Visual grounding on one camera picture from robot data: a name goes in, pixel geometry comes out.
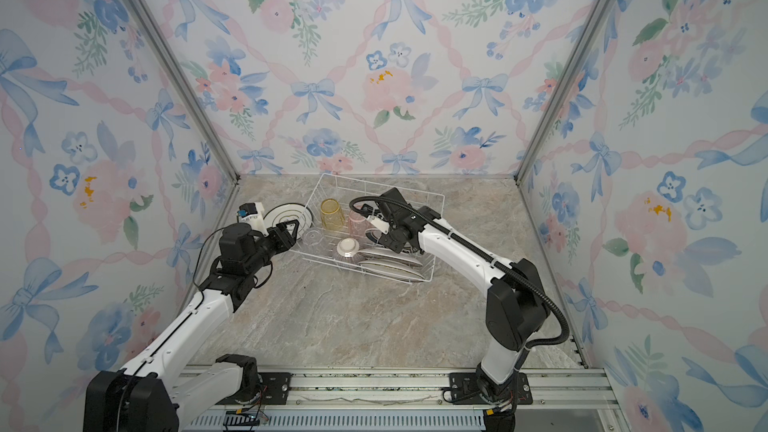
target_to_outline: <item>metal bracket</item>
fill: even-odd
[[[477,378],[477,374],[475,373],[466,374],[463,372],[456,372],[453,374],[448,374],[448,380],[450,381],[451,387],[445,390],[451,391],[451,401],[477,391]],[[518,392],[516,393],[516,396],[518,398],[518,405],[531,405],[533,403],[531,387],[528,385],[528,376],[522,372],[518,376]],[[475,395],[475,397],[469,399],[458,400],[453,403],[456,405],[487,404],[487,402],[485,402],[478,395]]]
[[[285,405],[288,403],[288,393],[290,392],[291,372],[259,372],[259,379],[264,389],[264,396],[261,398],[262,405]],[[234,399],[225,398],[216,403],[216,405],[237,405]]]

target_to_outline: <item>wire dish rack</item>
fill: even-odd
[[[307,201],[306,206],[312,211],[312,226],[322,231],[323,240],[319,247],[310,247],[303,243],[302,240],[299,240],[298,243],[291,249],[291,251],[302,254],[304,260],[310,262],[333,265],[345,270],[351,270],[368,275],[375,275],[379,278],[388,278],[389,280],[395,280],[398,282],[405,282],[397,278],[385,277],[383,275],[368,272],[357,264],[343,262],[334,258],[334,252],[336,251],[336,246],[339,244],[339,241],[350,236],[350,226],[348,219],[350,216],[350,201],[353,198],[360,196],[380,196],[392,187],[397,187],[404,199],[414,208],[428,206],[442,215],[443,207],[446,204],[446,197],[443,194],[436,194],[434,192],[427,192],[424,190],[416,190],[414,188],[405,188],[392,184],[370,182],[368,180],[361,180],[360,178],[322,174],[320,176],[320,180],[317,181],[315,189],[312,190],[312,196],[310,197],[310,200]],[[320,217],[322,216],[320,212],[320,204],[326,198],[334,198],[341,205],[345,220],[343,228],[341,228],[339,231],[327,230],[322,227],[320,220]],[[379,235],[380,233],[378,229],[375,229],[374,227],[370,227],[370,230],[376,231],[376,235]],[[383,248],[381,245],[375,244],[368,238],[361,238],[360,236],[355,236],[355,238],[360,243],[360,248]],[[435,256],[432,254],[409,254],[424,264],[420,269],[420,273],[424,275],[424,282],[431,282],[432,276],[435,273]]]

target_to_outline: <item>wall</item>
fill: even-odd
[[[514,172],[592,5],[146,1],[236,165],[293,174]]]
[[[635,432],[768,430],[768,0],[625,1],[524,194]]]
[[[175,317],[231,182],[121,0],[0,17],[0,429],[81,430],[90,379]]]

